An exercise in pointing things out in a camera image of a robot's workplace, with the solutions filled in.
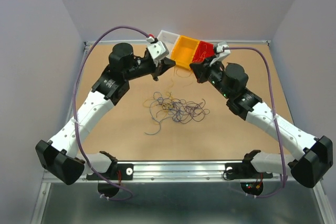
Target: wire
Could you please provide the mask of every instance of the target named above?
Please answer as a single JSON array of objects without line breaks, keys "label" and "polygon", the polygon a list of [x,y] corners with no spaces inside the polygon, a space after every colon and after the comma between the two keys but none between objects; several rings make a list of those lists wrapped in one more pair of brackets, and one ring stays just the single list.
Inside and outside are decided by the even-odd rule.
[{"label": "wire", "polygon": [[85,154],[84,152],[84,149],[80,143],[80,138],[79,138],[79,129],[78,129],[78,115],[77,115],[77,108],[76,108],[76,96],[77,96],[77,90],[78,90],[78,87],[79,87],[79,81],[80,81],[80,76],[83,72],[83,69],[84,69],[84,65],[88,59],[88,57],[90,56],[91,52],[93,51],[93,49],[96,47],[96,45],[99,43],[99,41],[102,40],[103,37],[105,37],[107,34],[111,33],[112,31],[115,31],[117,29],[130,29],[130,30],[134,30],[134,31],[137,31],[141,34],[143,34],[144,36],[146,36],[146,38],[149,37],[149,35],[147,33],[145,33],[144,31],[140,30],[140,29],[137,29],[135,27],[132,27],[132,26],[116,26],[116,27],[113,27],[111,28],[110,30],[106,31],[104,34],[102,34],[97,40],[96,42],[92,45],[92,47],[89,49],[88,53],[86,54],[86,56],[84,57],[84,60],[82,61],[80,67],[79,67],[79,72],[77,74],[77,77],[76,77],[76,82],[75,82],[75,85],[73,86],[73,91],[72,91],[72,111],[74,113],[74,119],[75,119],[75,134],[76,134],[76,141],[77,141],[77,144],[78,144],[78,148],[79,148],[79,151],[81,152],[82,156],[84,157],[85,161],[87,162],[88,166],[90,167],[90,169],[102,180],[104,180],[105,182],[107,182],[109,185],[111,186],[114,186],[114,187],[117,187],[119,189],[122,189],[124,191],[127,191],[130,195],[126,198],[121,198],[121,199],[114,199],[114,198],[108,198],[108,197],[105,197],[104,195],[101,195],[103,196],[104,198],[106,198],[107,200],[112,200],[112,201],[123,201],[123,200],[128,200],[128,199],[131,199],[134,194],[131,190],[127,189],[126,187],[122,187],[120,185],[117,185],[111,181],[109,181],[108,179],[106,179],[104,176],[102,176],[99,172],[96,171],[96,169],[94,169],[92,167],[92,164],[88,158],[88,156]]},{"label": "wire", "polygon": [[270,73],[270,70],[269,70],[267,59],[265,58],[263,53],[260,52],[258,49],[253,48],[253,47],[227,47],[227,48],[225,48],[225,50],[236,50],[236,49],[252,50],[252,51],[257,52],[262,57],[262,59],[264,61],[264,64],[266,66],[266,70],[267,70],[268,88],[269,88],[269,94],[270,94],[270,97],[271,97],[272,114],[273,114],[275,129],[276,129],[276,132],[277,132],[278,142],[279,142],[281,164],[282,164],[282,174],[284,176],[284,178],[282,178],[282,175],[280,174],[280,181],[282,183],[282,187],[280,187],[278,190],[276,190],[275,192],[273,192],[271,194],[268,194],[268,195],[257,196],[257,198],[267,198],[267,197],[271,197],[271,196],[277,194],[279,191],[281,191],[285,187],[286,180],[288,178],[287,174],[286,174],[285,155],[283,153],[284,152],[283,142],[282,142],[282,138],[281,138],[281,134],[280,134],[280,128],[279,128],[278,120],[277,120],[277,117],[276,117],[277,113],[276,113],[276,109],[275,109],[274,95],[273,95],[272,82],[271,82],[271,73]]},{"label": "wire", "polygon": [[[196,122],[202,121],[206,115],[210,113],[209,109],[205,109],[205,100],[202,99],[203,102],[196,103],[193,101],[186,101],[186,100],[180,100],[173,98],[171,96],[171,92],[169,93],[168,97],[164,98],[160,92],[154,92],[153,94],[153,102],[149,106],[149,111],[151,118],[154,122],[159,124],[158,131],[154,133],[147,133],[147,135],[156,135],[161,130],[161,123],[171,118],[174,122],[179,122],[182,124],[186,124],[190,122],[191,120],[194,120]],[[152,108],[155,106],[159,107],[159,110],[157,111],[156,115],[153,115]],[[158,114],[160,112],[165,112],[165,116],[161,120],[157,120]]]}]

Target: tangled cable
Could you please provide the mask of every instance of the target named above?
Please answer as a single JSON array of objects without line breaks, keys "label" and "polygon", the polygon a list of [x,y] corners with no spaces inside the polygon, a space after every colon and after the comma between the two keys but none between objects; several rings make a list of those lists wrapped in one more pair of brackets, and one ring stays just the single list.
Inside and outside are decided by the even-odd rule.
[{"label": "tangled cable", "polygon": [[[209,109],[205,109],[205,100],[203,102],[196,103],[193,101],[186,101],[184,99],[180,100],[173,98],[171,92],[167,92],[168,96],[164,98],[160,92],[154,92],[153,102],[149,106],[149,112],[151,114],[152,120],[154,120],[159,125],[159,130],[155,133],[147,133],[147,135],[156,135],[161,130],[162,121],[171,118],[174,122],[186,124],[191,120],[200,122],[206,115],[210,113]],[[158,106],[159,110],[156,112],[155,116],[152,109]],[[157,116],[160,112],[165,112],[163,119],[157,120]]]}]

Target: wooden table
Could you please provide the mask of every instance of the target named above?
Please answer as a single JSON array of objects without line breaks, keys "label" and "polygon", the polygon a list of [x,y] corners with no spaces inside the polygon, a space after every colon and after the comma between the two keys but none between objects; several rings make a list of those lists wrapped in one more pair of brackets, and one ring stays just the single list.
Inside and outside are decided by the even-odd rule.
[{"label": "wooden table", "polygon": [[[265,54],[270,65],[277,112],[291,121],[268,46],[245,46],[255,47]],[[108,64],[112,47],[98,45],[90,55],[81,79],[78,105],[84,102],[91,86]],[[133,48],[135,55],[143,56],[145,45],[133,45]],[[233,50],[223,62],[224,65],[227,62],[241,64],[249,75],[247,87],[270,105],[267,73],[261,57],[253,51]],[[188,76],[190,72],[178,69],[177,74]],[[83,145],[85,151],[106,151],[119,160],[132,161],[242,159],[254,149],[279,153],[278,142],[233,115],[225,105],[226,99],[210,83],[197,83],[193,74],[187,78],[177,74],[170,69],[159,77],[158,82],[153,81],[151,76],[130,81],[130,90],[88,136]],[[167,119],[162,122],[160,133],[146,135],[144,132],[155,132],[159,126],[152,121],[149,109],[143,106],[143,102],[152,97],[155,91],[164,94],[168,90],[178,99],[195,102],[204,99],[210,114],[201,122],[188,124]]]}]

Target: plastic bin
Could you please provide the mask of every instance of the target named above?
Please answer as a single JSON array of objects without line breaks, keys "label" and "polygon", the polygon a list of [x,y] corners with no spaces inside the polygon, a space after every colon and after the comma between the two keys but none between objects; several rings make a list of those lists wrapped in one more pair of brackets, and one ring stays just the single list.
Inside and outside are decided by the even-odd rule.
[{"label": "plastic bin", "polygon": [[214,45],[205,41],[200,41],[192,62],[202,62],[205,58],[213,56]]},{"label": "plastic bin", "polygon": [[177,66],[190,70],[189,64],[193,61],[199,43],[197,39],[181,35],[173,49],[171,59],[175,60]]},{"label": "plastic bin", "polygon": [[172,51],[179,40],[180,35],[179,34],[174,34],[170,33],[169,31],[161,30],[159,35],[157,36],[157,39],[165,43],[167,46],[167,49],[169,51],[169,55],[167,58],[171,58]]}]

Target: white wall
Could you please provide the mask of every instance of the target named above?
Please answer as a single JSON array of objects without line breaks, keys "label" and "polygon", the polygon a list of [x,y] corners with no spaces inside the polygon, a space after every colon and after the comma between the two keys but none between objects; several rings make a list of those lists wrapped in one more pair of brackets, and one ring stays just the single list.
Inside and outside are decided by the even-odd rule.
[{"label": "white wall", "polygon": [[30,223],[35,152],[64,123],[82,40],[62,0],[0,0],[0,222]]},{"label": "white wall", "polygon": [[[316,136],[328,136],[334,146],[335,46],[336,0],[295,0],[271,43],[294,122]],[[336,213],[335,184],[336,169],[332,167],[323,185]]]},{"label": "white wall", "polygon": [[[63,0],[80,35],[95,40],[109,27],[133,25],[199,39],[271,39],[293,0]],[[118,32],[108,39],[142,38]]]}]

